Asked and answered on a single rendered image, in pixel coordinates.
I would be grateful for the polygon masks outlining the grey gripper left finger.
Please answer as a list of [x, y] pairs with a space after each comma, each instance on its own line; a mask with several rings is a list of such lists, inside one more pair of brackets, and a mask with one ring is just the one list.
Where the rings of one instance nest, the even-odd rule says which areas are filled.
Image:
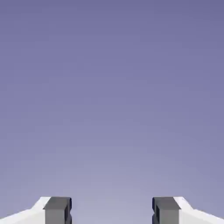
[[42, 196], [30, 209], [0, 219], [0, 224], [72, 224], [72, 199]]

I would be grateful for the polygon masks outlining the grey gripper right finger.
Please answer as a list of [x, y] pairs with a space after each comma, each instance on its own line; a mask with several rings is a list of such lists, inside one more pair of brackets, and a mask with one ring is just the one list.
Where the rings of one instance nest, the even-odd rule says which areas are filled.
[[224, 224], [224, 219], [194, 209], [182, 196], [152, 198], [152, 224]]

